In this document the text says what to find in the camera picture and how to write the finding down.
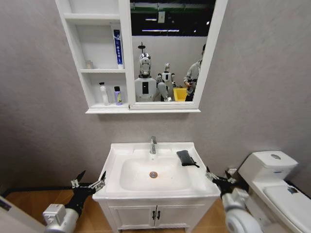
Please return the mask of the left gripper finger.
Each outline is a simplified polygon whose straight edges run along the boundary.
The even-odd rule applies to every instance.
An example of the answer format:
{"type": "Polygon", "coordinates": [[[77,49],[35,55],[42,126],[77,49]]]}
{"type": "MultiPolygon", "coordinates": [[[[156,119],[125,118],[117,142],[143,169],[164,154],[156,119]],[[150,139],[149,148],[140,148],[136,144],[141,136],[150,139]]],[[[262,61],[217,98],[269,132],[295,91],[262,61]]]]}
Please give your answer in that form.
{"type": "Polygon", "coordinates": [[[102,174],[99,180],[89,185],[88,189],[90,189],[92,192],[98,192],[105,186],[105,178],[106,178],[106,171],[102,174]]]}
{"type": "Polygon", "coordinates": [[[81,179],[83,178],[84,174],[85,174],[86,170],[82,171],[81,173],[79,173],[77,175],[77,177],[75,179],[72,179],[70,182],[71,182],[71,186],[72,188],[78,188],[80,185],[79,185],[79,182],[81,181],[81,179]]]}

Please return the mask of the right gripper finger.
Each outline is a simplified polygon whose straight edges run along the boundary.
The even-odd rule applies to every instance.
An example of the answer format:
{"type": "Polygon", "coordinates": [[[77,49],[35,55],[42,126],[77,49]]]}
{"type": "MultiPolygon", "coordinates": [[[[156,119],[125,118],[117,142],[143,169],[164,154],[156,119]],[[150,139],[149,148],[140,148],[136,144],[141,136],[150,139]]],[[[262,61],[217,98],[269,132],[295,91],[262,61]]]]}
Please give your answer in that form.
{"type": "Polygon", "coordinates": [[[236,183],[237,180],[235,179],[235,173],[236,173],[236,169],[227,169],[225,170],[225,174],[227,177],[227,180],[229,183],[236,183]]]}
{"type": "Polygon", "coordinates": [[[219,177],[213,174],[212,172],[210,172],[210,169],[208,168],[208,166],[206,166],[206,177],[213,183],[217,183],[219,181],[219,177]]]}

